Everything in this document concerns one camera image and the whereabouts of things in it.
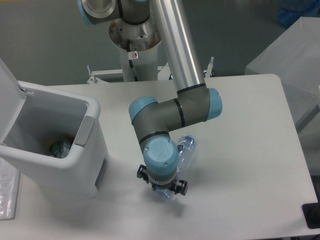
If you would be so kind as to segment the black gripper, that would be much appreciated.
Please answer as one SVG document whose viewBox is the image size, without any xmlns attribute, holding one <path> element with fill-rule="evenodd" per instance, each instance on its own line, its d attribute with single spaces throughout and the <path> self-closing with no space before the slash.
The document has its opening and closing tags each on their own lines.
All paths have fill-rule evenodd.
<svg viewBox="0 0 320 240">
<path fill-rule="evenodd" d="M 188 182 L 186 180 L 173 179 L 172 181 L 156 181 L 152 178 L 149 179 L 147 168 L 145 165 L 141 164 L 137 170 L 136 177 L 143 179 L 147 184 L 150 182 L 153 191 L 156 190 L 171 190 L 175 195 L 181 194 L 185 196 L 188 191 Z"/>
</svg>

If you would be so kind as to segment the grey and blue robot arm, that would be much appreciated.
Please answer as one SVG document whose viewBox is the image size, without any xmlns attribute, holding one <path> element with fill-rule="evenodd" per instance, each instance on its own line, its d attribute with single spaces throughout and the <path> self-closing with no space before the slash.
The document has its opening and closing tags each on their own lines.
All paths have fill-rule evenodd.
<svg viewBox="0 0 320 240">
<path fill-rule="evenodd" d="M 181 179 L 179 151 L 170 132 L 218 117 L 223 104 L 218 91 L 206 85 L 182 1 L 80 0 L 78 8 L 89 25 L 110 22 L 109 36 L 120 51 L 126 81 L 156 78 L 154 52 L 164 44 L 177 96 L 163 102 L 144 96 L 129 106 L 144 160 L 137 177 L 155 191 L 185 195 L 188 183 Z"/>
</svg>

